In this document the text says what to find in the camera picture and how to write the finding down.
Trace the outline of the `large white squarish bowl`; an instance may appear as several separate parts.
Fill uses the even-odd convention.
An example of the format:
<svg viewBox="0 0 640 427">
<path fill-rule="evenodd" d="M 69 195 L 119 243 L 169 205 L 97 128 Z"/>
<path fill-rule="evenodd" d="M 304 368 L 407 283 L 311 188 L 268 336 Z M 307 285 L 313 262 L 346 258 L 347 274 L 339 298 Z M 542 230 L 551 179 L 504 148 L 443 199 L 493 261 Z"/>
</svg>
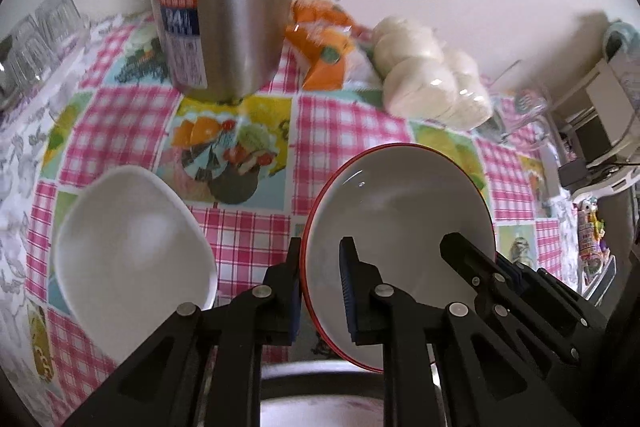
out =
<svg viewBox="0 0 640 427">
<path fill-rule="evenodd" d="M 156 174 L 120 166 L 85 187 L 55 235 L 63 299 L 104 355 L 122 363 L 183 303 L 207 310 L 218 270 L 191 210 Z"/>
</svg>

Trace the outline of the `white bowl with red rim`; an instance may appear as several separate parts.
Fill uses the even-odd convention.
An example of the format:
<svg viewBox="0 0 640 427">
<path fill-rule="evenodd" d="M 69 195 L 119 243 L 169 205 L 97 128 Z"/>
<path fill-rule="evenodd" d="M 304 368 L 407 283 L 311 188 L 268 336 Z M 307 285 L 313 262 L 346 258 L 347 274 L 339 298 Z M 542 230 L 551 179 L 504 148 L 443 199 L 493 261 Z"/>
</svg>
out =
<svg viewBox="0 0 640 427">
<path fill-rule="evenodd" d="M 482 194 L 451 159 L 416 144 L 385 144 L 347 161 L 326 182 L 306 224 L 300 269 L 306 305 L 321 337 L 342 359 L 382 369 L 381 347 L 350 338 L 340 274 L 340 242 L 354 240 L 359 258 L 385 283 L 419 303 L 442 308 L 475 293 L 442 260 L 439 243 L 459 232 L 486 257 L 496 253 Z"/>
</svg>

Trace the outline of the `colourful candy packet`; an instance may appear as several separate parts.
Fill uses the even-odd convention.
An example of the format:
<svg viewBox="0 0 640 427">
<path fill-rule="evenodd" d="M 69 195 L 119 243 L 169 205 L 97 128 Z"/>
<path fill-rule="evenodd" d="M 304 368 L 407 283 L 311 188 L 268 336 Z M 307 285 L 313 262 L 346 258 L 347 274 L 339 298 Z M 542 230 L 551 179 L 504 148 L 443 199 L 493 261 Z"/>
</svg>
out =
<svg viewBox="0 0 640 427">
<path fill-rule="evenodd" d="M 589 284 L 611 256 L 604 240 L 605 224 L 599 219 L 596 198 L 586 198 L 578 205 L 577 224 L 579 265 L 584 282 Z"/>
</svg>

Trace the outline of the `grey metal basin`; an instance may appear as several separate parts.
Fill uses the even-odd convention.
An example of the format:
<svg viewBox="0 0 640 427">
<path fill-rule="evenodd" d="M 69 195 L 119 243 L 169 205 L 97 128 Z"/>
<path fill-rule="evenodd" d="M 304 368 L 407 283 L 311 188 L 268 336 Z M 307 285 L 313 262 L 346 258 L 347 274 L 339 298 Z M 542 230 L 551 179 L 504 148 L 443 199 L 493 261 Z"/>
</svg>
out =
<svg viewBox="0 0 640 427">
<path fill-rule="evenodd" d="M 382 426 L 384 381 L 345 361 L 266 365 L 260 383 L 263 426 Z"/>
</svg>

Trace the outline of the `pink checkered fruit tablecloth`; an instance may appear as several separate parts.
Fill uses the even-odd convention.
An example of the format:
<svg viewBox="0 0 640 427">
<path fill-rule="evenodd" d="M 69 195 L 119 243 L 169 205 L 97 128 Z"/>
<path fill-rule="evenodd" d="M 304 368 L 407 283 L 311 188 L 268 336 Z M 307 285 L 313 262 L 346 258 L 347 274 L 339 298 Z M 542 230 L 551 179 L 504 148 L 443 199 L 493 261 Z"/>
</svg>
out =
<svg viewBox="0 0 640 427">
<path fill-rule="evenodd" d="M 57 426 L 115 368 L 58 290 L 53 237 L 78 192 L 107 169 L 157 173 L 189 205 L 228 303 L 281 261 L 322 185 L 363 150 L 416 142 L 454 160 L 482 192 L 504 255 L 527 251 L 577 282 L 575 220 L 554 208 L 548 168 L 529 150 L 537 127 L 506 144 L 388 116 L 378 91 L 306 92 L 296 58 L 258 94 L 186 101 L 171 87 L 146 14 L 92 26 L 60 83 L 1 115 L 1 366 L 39 426 Z"/>
</svg>

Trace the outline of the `clear glass mug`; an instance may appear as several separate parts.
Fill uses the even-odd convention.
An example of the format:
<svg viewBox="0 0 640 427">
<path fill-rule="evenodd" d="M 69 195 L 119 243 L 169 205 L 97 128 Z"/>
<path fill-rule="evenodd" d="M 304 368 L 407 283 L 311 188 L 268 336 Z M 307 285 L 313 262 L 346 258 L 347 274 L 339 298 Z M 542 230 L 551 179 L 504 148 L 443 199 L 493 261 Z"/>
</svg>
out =
<svg viewBox="0 0 640 427">
<path fill-rule="evenodd" d="M 546 118 L 548 100 L 535 88 L 510 92 L 498 89 L 498 82 L 516 72 L 521 64 L 521 60 L 516 60 L 496 78 L 480 76 L 489 93 L 492 116 L 475 132 L 496 144 L 533 152 L 540 150 L 550 138 L 551 128 Z"/>
</svg>

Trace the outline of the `pack of white buns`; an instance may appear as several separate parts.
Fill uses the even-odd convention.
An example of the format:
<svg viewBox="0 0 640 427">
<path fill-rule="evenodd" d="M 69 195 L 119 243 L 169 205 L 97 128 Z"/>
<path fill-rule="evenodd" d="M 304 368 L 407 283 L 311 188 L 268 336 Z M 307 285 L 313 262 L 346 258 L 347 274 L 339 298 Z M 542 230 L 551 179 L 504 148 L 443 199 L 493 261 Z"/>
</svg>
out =
<svg viewBox="0 0 640 427">
<path fill-rule="evenodd" d="M 494 113 L 477 61 L 416 20 L 388 16 L 378 22 L 372 62 L 383 80 L 383 106 L 394 117 L 467 132 Z"/>
</svg>

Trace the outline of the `clear drinking glass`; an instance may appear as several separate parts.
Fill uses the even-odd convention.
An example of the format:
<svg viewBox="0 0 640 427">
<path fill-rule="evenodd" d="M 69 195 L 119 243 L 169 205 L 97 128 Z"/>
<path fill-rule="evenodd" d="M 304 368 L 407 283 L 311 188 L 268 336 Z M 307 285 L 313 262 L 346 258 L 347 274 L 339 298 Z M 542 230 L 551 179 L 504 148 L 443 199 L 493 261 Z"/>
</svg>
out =
<svg viewBox="0 0 640 427">
<path fill-rule="evenodd" d="M 10 87 L 28 93 L 58 69 L 58 57 L 31 15 L 23 17 L 12 28 L 6 41 L 9 47 L 2 56 L 1 65 Z"/>
<path fill-rule="evenodd" d="M 44 0 L 36 9 L 36 22 L 58 57 L 70 52 L 86 30 L 86 21 L 74 0 Z"/>
</svg>

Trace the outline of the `orange snack packet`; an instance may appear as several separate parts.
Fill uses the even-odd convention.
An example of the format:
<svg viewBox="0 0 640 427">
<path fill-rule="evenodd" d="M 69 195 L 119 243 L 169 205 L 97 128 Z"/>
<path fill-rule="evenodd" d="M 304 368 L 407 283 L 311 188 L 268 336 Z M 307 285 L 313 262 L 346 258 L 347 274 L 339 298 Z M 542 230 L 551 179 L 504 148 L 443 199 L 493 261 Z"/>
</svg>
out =
<svg viewBox="0 0 640 427">
<path fill-rule="evenodd" d="M 363 90 L 375 73 L 352 31 L 356 23 L 329 0 L 294 0 L 285 39 L 306 69 L 305 91 Z"/>
</svg>

